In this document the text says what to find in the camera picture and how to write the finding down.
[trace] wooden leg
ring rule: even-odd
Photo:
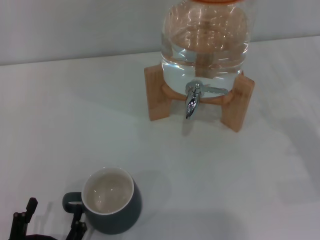
[[[239,74],[234,80],[232,100],[221,106],[221,122],[235,132],[242,128],[254,87],[253,80]]]
[[[172,100],[164,94],[161,88],[165,84],[161,65],[146,67],[144,78],[150,120],[169,117]]]

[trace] mug rim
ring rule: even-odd
[[[91,178],[93,178],[94,176],[100,175],[101,172],[104,172],[105,170],[120,170],[120,171],[122,171],[122,172],[128,177],[128,179],[129,179],[130,182],[131,182],[132,191],[131,191],[131,195],[130,195],[128,201],[127,201],[121,208],[119,208],[119,209],[117,209],[116,211],[113,211],[113,212],[102,213],[102,212],[94,211],[94,210],[92,210],[91,207],[88,206],[88,204],[86,203],[86,198],[85,198],[84,194],[85,194],[85,188],[86,188],[89,180],[90,180]],[[93,174],[91,174],[91,175],[88,177],[88,179],[85,181],[85,183],[84,183],[84,185],[83,185],[83,187],[82,187],[82,191],[81,191],[81,199],[82,199],[82,203],[84,204],[84,206],[85,206],[90,212],[92,212],[92,213],[94,213],[94,214],[101,215],[101,216],[108,216],[108,215],[112,215],[112,214],[118,213],[118,212],[120,212],[122,209],[124,209],[124,208],[128,205],[128,203],[131,201],[131,199],[132,199],[132,197],[133,197],[133,195],[134,195],[134,191],[135,191],[134,179],[132,178],[132,176],[130,175],[130,173],[129,173],[128,171],[124,170],[124,169],[121,168],[121,167],[103,167],[103,168],[101,168],[100,170],[98,170],[98,171],[94,172]]]

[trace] white tabletop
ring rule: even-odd
[[[0,67],[0,239],[30,197],[28,234],[64,240],[67,192],[102,167],[128,170],[143,198],[138,222],[84,240],[318,240],[320,37],[252,43],[256,87],[239,133],[219,106],[184,103],[150,122],[144,67],[160,53]]]

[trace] orange lid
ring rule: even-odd
[[[234,4],[243,0],[193,0],[194,2],[202,2],[208,4]]]

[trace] white wall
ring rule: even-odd
[[[160,49],[176,0],[0,0],[0,65]],[[253,40],[320,35],[320,0],[260,0]]]

